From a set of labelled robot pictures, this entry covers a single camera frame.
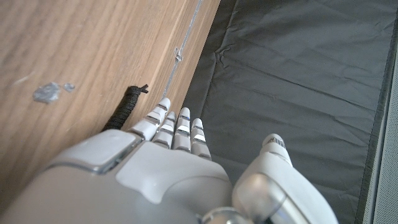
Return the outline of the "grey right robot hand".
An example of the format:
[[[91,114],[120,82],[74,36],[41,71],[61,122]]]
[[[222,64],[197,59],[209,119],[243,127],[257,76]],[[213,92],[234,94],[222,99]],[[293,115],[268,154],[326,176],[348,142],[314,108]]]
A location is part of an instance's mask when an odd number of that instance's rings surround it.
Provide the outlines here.
[[[161,100],[131,129],[109,129],[54,158],[2,223],[336,223],[323,195],[268,135],[235,184],[203,123]]]

